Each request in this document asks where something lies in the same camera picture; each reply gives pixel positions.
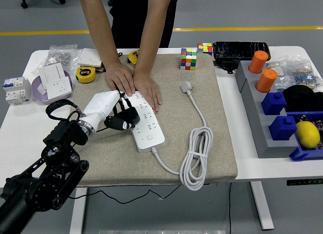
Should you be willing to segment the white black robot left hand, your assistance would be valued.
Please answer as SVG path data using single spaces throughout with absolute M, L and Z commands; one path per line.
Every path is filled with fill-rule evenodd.
M 84 117 L 79 119 L 78 124 L 87 135 L 95 134 L 100 122 L 107 128 L 127 130 L 140 121 L 129 98 L 118 90 L 95 94 L 83 113 Z

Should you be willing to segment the person's left hand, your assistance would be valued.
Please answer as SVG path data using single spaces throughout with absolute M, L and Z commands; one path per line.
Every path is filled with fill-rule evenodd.
M 154 113 L 159 112 L 161 96 L 159 87 L 149 74 L 135 72 L 133 76 L 135 88 L 143 95 Z

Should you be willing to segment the person's right hand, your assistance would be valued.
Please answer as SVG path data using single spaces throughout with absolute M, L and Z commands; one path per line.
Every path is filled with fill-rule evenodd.
M 129 67 L 120 62 L 108 65 L 105 78 L 111 90 L 120 90 L 128 96 L 135 93 L 132 72 Z

